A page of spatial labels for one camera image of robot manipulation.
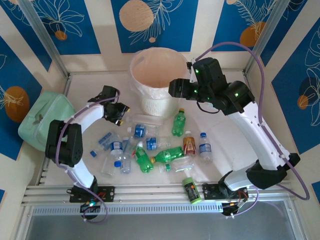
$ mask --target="trash bin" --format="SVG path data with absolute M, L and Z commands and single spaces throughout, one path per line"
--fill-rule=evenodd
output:
M 169 84 L 174 79 L 190 78 L 186 62 L 182 54 L 164 47 L 135 54 L 129 66 L 130 83 L 146 114 L 167 118 L 177 112 L 179 99 L 170 96 Z

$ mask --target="green plastic bottle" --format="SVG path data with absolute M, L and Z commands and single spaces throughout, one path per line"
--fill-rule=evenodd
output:
M 139 164 L 140 169 L 143 173 L 149 173 L 150 170 L 154 169 L 154 165 L 150 161 L 147 153 L 141 147 L 138 147 L 135 152 L 135 160 Z
M 179 113 L 174 116 L 172 135 L 181 137 L 184 134 L 184 128 L 186 124 L 185 110 L 183 108 L 179 109 Z
M 169 163 L 177 158 L 181 158 L 184 156 L 184 151 L 182 150 L 182 147 L 178 146 L 175 148 L 163 150 L 159 152 L 156 156 L 151 157 L 150 161 L 154 164 L 157 163 Z

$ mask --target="blue bottle cap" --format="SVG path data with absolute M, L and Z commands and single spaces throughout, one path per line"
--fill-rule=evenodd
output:
M 94 158 L 97 156 L 97 153 L 96 153 L 95 151 L 91 151 L 90 154 L 91 154 L 91 156 L 94 157 Z
M 116 168 L 121 167 L 121 162 L 120 162 L 120 161 L 115 161 L 115 162 L 114 162 L 114 166 L 115 166 Z

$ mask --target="white table surface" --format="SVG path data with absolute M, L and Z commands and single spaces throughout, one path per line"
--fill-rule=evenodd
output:
M 227 71 L 224 73 L 228 82 L 243 81 L 244 77 L 240 71 Z M 68 92 L 68 99 L 78 111 L 85 106 L 88 99 L 95 97 L 101 92 L 104 85 L 110 85 L 120 90 L 119 102 L 129 106 L 130 112 L 127 115 L 142 113 L 138 95 L 130 89 L 128 74 L 126 72 L 110 72 L 100 74 L 79 74 L 74 75 Z M 104 119 L 96 121 L 83 134 L 83 160 L 89 171 L 95 175 L 99 184 L 113 185 L 141 185 L 141 184 L 170 184 L 181 183 L 186 177 L 193 177 L 195 182 L 217 182 L 225 173 L 238 170 L 257 160 L 252 147 L 237 128 L 237 126 L 222 112 L 218 114 L 208 114 L 201 112 L 195 101 L 182 99 L 179 103 L 180 108 L 185 109 L 186 124 L 184 130 L 190 130 L 195 138 L 196 147 L 199 147 L 201 132 L 206 132 L 211 141 L 213 164 L 201 163 L 199 157 L 195 158 L 195 167 L 184 172 L 160 173 L 158 164 L 154 164 L 154 169 L 149 173 L 142 173 L 138 164 L 131 163 L 131 173 L 128 175 L 120 174 L 116 171 L 115 175 L 108 177 L 101 173 L 105 156 L 93 158 L 90 151 L 95 148 L 97 140 L 110 130 L 116 131 L 121 137 L 129 136 L 127 133 L 128 123 L 118 127 Z M 206 110 L 214 111 L 204 105 Z M 162 127 L 160 136 L 171 136 L 173 147 L 182 146 L 183 137 L 173 137 L 171 128 L 173 116 L 169 117 Z M 147 152 L 150 157 L 158 152 Z M 45 185 L 71 185 L 73 182 L 67 174 L 50 161 L 46 174 Z

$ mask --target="purple cable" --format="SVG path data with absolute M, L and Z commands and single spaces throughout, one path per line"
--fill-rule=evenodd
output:
M 107 216 L 108 216 L 108 211 L 107 211 L 108 208 L 107 208 L 107 205 L 105 204 L 105 202 L 104 202 L 97 194 L 95 194 L 93 191 L 89 190 L 89 189 L 86 188 L 85 186 L 81 185 L 81 184 L 74 178 L 74 176 L 72 176 L 72 174 L 69 173 L 67 167 L 60 165 L 60 163 L 59 163 L 60 147 L 61 147 L 62 138 L 63 138 L 63 136 L 64 136 L 64 133 L 65 133 L 68 125 L 69 125 L 76 117 L 78 117 L 79 115 L 81 115 L 82 113 L 84 113 L 86 110 L 92 108 L 92 107 L 95 106 L 95 105 L 98 105 L 98 104 L 103 103 L 103 102 L 106 102 L 106 101 L 118 99 L 119 96 L 120 96 L 120 91 L 117 90 L 116 92 L 117 92 L 117 96 L 115 96 L 115 97 L 109 97 L 109 98 L 106 98 L 106 99 L 97 101 L 97 102 L 95 102 L 95 103 L 93 103 L 93 104 L 91 104 L 91 105 L 89 105 L 89 106 L 86 106 L 85 108 L 83 108 L 83 109 L 81 109 L 79 112 L 77 112 L 72 118 L 70 118 L 70 119 L 66 122 L 66 124 L 63 126 L 63 128 L 62 128 L 62 130 L 61 130 L 61 133 L 60 133 L 60 136 L 59 136 L 59 139 L 58 139 L 58 143 L 57 143 L 57 145 L 56 145 L 55 164 L 58 166 L 58 168 L 64 169 L 64 170 L 67 172 L 68 176 L 71 178 L 71 180 L 72 180 L 74 183 L 76 183 L 76 184 L 78 185 L 78 187 L 84 189 L 84 190 L 87 191 L 89 194 L 91 194 L 91 195 L 94 196 L 96 199 L 98 199 L 98 200 L 102 203 L 102 205 L 104 206 L 104 208 L 105 208 L 105 216 L 104 216 L 104 218 L 103 218 L 102 220 L 100 220 L 100 221 L 88 221 L 88 220 L 86 219 L 86 215 L 85 215 L 85 214 L 86 214 L 86 211 L 84 211 L 84 213 L 83 213 L 83 219 L 84 219 L 85 221 L 87 221 L 88 223 L 91 223 L 91 224 L 100 224 L 100 223 L 103 223 L 103 222 L 107 219 Z
M 272 142 L 272 144 L 274 145 L 274 147 L 276 148 L 276 150 L 278 151 L 278 153 L 280 154 L 280 156 L 282 156 L 284 153 L 281 151 L 280 147 L 278 146 L 278 144 L 276 143 L 276 141 L 274 140 L 274 138 L 271 136 L 271 134 L 268 132 L 268 130 L 266 129 L 265 126 L 263 126 L 263 119 L 262 119 L 262 104 L 263 104 L 263 98 L 264 98 L 264 93 L 265 93 L 265 72 L 264 72 L 264 68 L 258 58 L 258 56 L 248 47 L 246 47 L 245 45 L 242 45 L 238 42 L 233 42 L 233 41 L 225 41 L 225 42 L 221 42 L 218 43 L 216 45 L 213 45 L 212 47 L 210 47 L 208 50 L 206 50 L 204 53 L 202 53 L 200 56 L 198 56 L 195 61 L 199 61 L 203 56 L 205 56 L 207 53 L 209 53 L 211 50 L 223 46 L 223 45 L 234 45 L 234 46 L 238 46 L 240 48 L 245 49 L 246 51 L 248 51 L 251 56 L 254 58 L 254 60 L 256 61 L 260 72 L 261 72 L 261 90 L 260 90 L 260 98 L 259 98 L 259 105 L 258 105 L 258 120 L 259 123 L 261 125 L 262 130 L 265 132 L 265 134 L 268 136 L 268 138 L 270 139 L 270 141 Z M 279 187 L 287 190 L 289 193 L 295 195 L 296 197 L 298 197 L 301 200 L 309 200 L 310 199 L 310 194 L 308 191 L 308 188 L 305 184 L 305 182 L 303 181 L 303 179 L 301 178 L 301 176 L 299 175 L 299 173 L 297 172 L 297 170 L 292 166 L 292 164 L 289 162 L 289 160 L 286 157 L 282 158 L 284 160 L 284 162 L 289 166 L 289 168 L 293 171 L 293 173 L 295 174 L 295 176 L 298 178 L 301 186 L 303 187 L 303 190 L 305 192 L 305 197 L 297 194 L 296 192 L 294 192 L 293 190 L 281 185 L 281 184 L 277 184 Z
M 259 198 L 259 190 L 258 190 L 258 188 L 257 188 L 256 186 L 254 186 L 254 185 L 251 185 L 250 187 L 253 187 L 253 188 L 256 190 L 256 197 L 255 197 L 255 200 L 254 200 L 253 204 L 252 204 L 250 207 L 248 207 L 246 210 L 244 210 L 244 211 L 242 211 L 242 212 L 239 212 L 239 213 L 236 213 L 236 214 L 231 215 L 231 216 L 226 216 L 226 218 L 232 218 L 232 217 L 235 217 L 235 216 L 239 216 L 239 215 L 241 215 L 241 214 L 244 214 L 245 212 L 248 212 L 250 209 L 252 209 L 252 208 L 257 204 L 258 198 Z

